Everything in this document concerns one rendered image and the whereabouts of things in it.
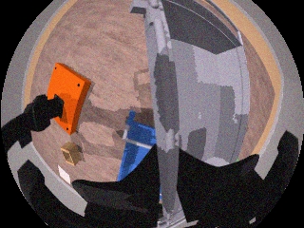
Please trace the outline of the blue plastic tray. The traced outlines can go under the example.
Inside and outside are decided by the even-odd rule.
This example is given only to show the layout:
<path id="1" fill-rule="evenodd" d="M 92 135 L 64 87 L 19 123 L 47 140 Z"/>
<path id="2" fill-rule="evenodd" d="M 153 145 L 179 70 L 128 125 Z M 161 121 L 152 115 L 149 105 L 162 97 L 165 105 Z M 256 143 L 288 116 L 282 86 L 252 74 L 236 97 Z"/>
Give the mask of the blue plastic tray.
<path id="1" fill-rule="evenodd" d="M 130 125 L 129 132 L 126 134 L 126 136 L 128 136 L 127 138 L 141 143 L 151 145 L 156 144 L 155 128 L 153 128 L 153 126 L 134 121 L 134 117 L 136 117 L 136 111 L 130 110 L 129 118 L 126 119 L 125 123 Z M 132 172 L 149 151 L 151 151 L 151 149 L 126 142 L 121 170 L 119 170 L 117 181 L 121 181 L 129 174 L 129 172 Z"/>

